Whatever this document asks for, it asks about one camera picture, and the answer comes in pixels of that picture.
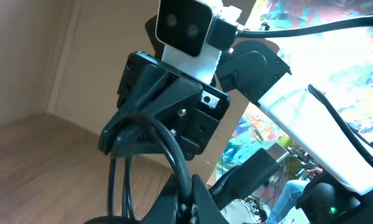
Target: wire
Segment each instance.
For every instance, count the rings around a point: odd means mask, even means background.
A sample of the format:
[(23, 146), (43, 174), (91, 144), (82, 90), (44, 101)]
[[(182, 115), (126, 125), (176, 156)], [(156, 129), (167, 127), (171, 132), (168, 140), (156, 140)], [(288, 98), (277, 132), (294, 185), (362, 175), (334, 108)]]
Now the wire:
[(326, 107), (330, 115), (333, 117), (337, 125), (342, 130), (342, 132), (346, 135), (348, 140), (355, 147), (356, 151), (365, 159), (365, 161), (370, 166), (373, 167), (373, 156), (366, 150), (366, 148), (358, 140), (353, 131), (351, 131), (351, 128), (349, 128), (349, 126), (342, 119), (342, 117), (336, 111), (336, 109), (331, 105), (331, 103), (328, 101), (325, 95), (316, 86), (312, 84), (308, 85), (308, 91)]
[(373, 149), (373, 146), (372, 146), (368, 141), (366, 141), (366, 139), (365, 139), (363, 136), (361, 136), (361, 134), (359, 134), (358, 130), (356, 130), (355, 128), (353, 128), (353, 127), (352, 127), (351, 125), (349, 125), (348, 123), (347, 123), (347, 125), (348, 125), (348, 127), (351, 129), (351, 131), (353, 131), (353, 133), (354, 133), (356, 136), (358, 136), (359, 139), (362, 140), (362, 142), (364, 142), (365, 144), (367, 144), (368, 146), (370, 146), (370, 147)]
[(127, 202), (128, 200), (128, 195), (127, 195), (127, 186), (130, 184), (130, 182), (127, 183), (128, 178), (128, 171), (129, 169), (127, 168), (126, 164), (126, 159), (124, 163), (124, 176), (123, 176), (123, 193), (122, 193), (122, 217), (128, 218), (128, 211), (129, 211), (129, 204)]
[(275, 37), (296, 37), (300, 35), (317, 34), (331, 30), (347, 29), (353, 27), (373, 27), (373, 16), (355, 17), (342, 21), (330, 22), (318, 26), (310, 26), (289, 30), (278, 31), (251, 31), (244, 30), (237, 37), (246, 38), (275, 38)]
[(253, 214), (251, 213), (250, 208), (243, 202), (243, 200), (241, 200), (241, 203), (246, 207), (247, 211), (249, 212), (251, 220), (253, 220), (254, 222), (258, 222), (257, 219), (254, 218)]
[[(278, 190), (279, 182), (280, 182), (280, 180), (282, 180), (282, 178), (284, 178), (286, 176), (286, 173), (287, 173), (287, 162), (285, 162), (285, 165), (283, 165), (280, 170), (284, 170), (285, 167), (286, 167), (285, 173), (282, 174), (282, 176), (280, 178), (278, 178), (278, 180), (275, 182), (275, 185), (274, 185), (274, 196), (272, 196), (270, 199), (268, 199), (265, 203), (261, 203), (259, 205), (266, 205), (272, 199), (275, 201), (276, 191)], [(265, 194), (265, 192), (267, 191), (267, 189), (268, 189), (268, 187), (266, 188), (266, 190), (264, 191), (264, 193), (259, 197), (259, 200)]]
[(136, 123), (142, 129), (150, 130), (154, 140), (162, 146), (163, 153), (177, 176), (180, 186), (180, 201), (189, 205), (191, 200), (191, 180), (185, 158), (177, 141), (160, 121), (147, 114), (133, 113), (125, 115), (119, 121), (120, 127), (128, 121)]
[(123, 195), (122, 195), (122, 217), (130, 216), (131, 220), (135, 220), (134, 210), (131, 198), (130, 184), (131, 156), (124, 160), (124, 179), (123, 179)]
[(108, 177), (108, 217), (113, 217), (113, 192), (114, 192), (114, 179), (116, 173), (116, 158), (111, 158), (109, 163), (109, 177)]

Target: wooden floor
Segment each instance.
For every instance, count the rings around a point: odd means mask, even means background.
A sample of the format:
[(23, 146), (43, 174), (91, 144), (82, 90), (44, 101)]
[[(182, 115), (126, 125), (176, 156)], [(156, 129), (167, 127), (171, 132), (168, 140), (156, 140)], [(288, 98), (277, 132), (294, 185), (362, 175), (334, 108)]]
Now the wooden floor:
[[(0, 129), (0, 223), (83, 223), (106, 214), (109, 159), (98, 137), (45, 114)], [(118, 163), (116, 213), (123, 163)], [(171, 170), (132, 160), (132, 198), (141, 219)]]

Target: wall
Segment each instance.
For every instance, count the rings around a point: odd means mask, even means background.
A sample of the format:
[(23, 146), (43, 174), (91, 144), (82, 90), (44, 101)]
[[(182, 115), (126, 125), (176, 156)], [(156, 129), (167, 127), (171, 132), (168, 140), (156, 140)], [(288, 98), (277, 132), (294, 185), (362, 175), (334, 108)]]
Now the wall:
[[(144, 29), (145, 22), (156, 15), (159, 1), (76, 0), (74, 32), (65, 49), (66, 63), (59, 70), (48, 111), (97, 134), (116, 111), (116, 90), (124, 64), (131, 52), (142, 50), (154, 54)], [(234, 0), (243, 7), (243, 0)], [(251, 12), (247, 2), (243, 18)], [(234, 128), (247, 106), (238, 92), (223, 122), (201, 156), (189, 163), (191, 173), (208, 180)], [(168, 166), (164, 156), (149, 158)]]
[(0, 126), (47, 109), (72, 2), (0, 0)]

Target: screw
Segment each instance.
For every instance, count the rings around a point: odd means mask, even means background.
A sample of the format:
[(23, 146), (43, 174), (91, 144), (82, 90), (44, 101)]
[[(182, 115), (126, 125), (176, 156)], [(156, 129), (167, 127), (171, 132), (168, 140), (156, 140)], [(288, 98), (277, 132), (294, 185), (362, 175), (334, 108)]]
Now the screw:
[(177, 114), (179, 117), (183, 117), (187, 114), (187, 110), (186, 109), (180, 109), (179, 111), (177, 111)]
[(171, 129), (170, 133), (172, 134), (173, 137), (175, 137), (177, 135), (177, 132), (174, 129)]
[(208, 102), (210, 102), (210, 97), (205, 96), (205, 97), (203, 98), (203, 100), (204, 100), (206, 103), (208, 103)]

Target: person's leg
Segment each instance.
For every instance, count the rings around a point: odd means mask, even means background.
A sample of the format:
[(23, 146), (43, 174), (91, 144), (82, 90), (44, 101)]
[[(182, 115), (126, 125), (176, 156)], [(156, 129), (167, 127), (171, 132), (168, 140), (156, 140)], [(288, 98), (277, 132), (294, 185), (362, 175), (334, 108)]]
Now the person's leg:
[(305, 186), (309, 183), (307, 180), (289, 180), (282, 190), (278, 201), (274, 205), (266, 224), (278, 224), (286, 217), (288, 211), (292, 209), (297, 199), (303, 194)]

